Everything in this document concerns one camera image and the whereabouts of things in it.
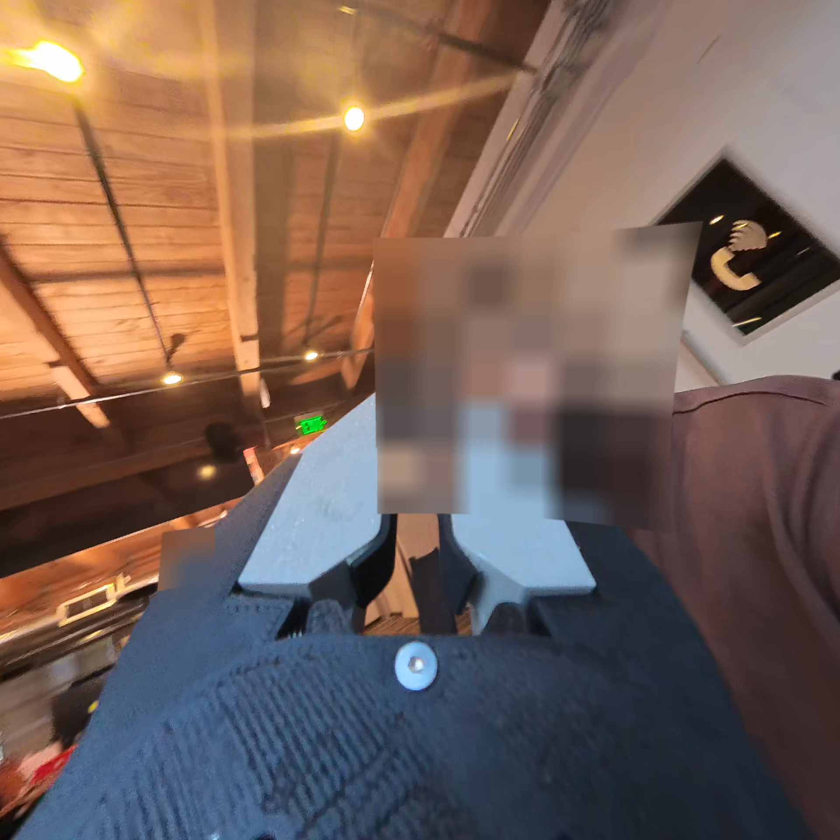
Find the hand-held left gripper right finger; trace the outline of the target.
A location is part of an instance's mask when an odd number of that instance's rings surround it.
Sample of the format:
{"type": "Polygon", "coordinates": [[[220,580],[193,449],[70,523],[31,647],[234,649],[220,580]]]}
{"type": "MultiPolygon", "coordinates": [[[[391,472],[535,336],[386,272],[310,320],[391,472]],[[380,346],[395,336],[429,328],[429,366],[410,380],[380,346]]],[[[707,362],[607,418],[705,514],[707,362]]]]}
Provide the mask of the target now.
{"type": "Polygon", "coordinates": [[[526,613],[540,597],[582,596],[595,578],[566,523],[476,514],[438,516],[439,573],[456,615],[481,634],[499,605],[526,613]]]}

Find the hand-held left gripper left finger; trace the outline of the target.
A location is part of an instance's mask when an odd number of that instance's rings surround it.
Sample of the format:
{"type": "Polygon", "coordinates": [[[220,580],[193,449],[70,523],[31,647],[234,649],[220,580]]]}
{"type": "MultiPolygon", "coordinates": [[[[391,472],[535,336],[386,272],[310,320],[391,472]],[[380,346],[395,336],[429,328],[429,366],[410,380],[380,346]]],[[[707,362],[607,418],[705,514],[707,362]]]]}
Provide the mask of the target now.
{"type": "Polygon", "coordinates": [[[335,602],[353,632],[395,568],[397,517],[378,510],[370,395],[297,458],[243,570],[243,595],[335,602]]]}

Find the black phone wall sign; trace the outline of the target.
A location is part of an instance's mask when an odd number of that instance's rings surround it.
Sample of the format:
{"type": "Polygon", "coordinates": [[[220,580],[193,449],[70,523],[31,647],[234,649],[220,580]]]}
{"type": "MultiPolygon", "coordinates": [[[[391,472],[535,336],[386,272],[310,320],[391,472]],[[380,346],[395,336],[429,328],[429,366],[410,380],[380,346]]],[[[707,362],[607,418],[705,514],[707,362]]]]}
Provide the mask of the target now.
{"type": "Polygon", "coordinates": [[[720,154],[656,225],[698,224],[691,279],[744,340],[816,302],[839,279],[838,250],[728,154],[720,154]]]}

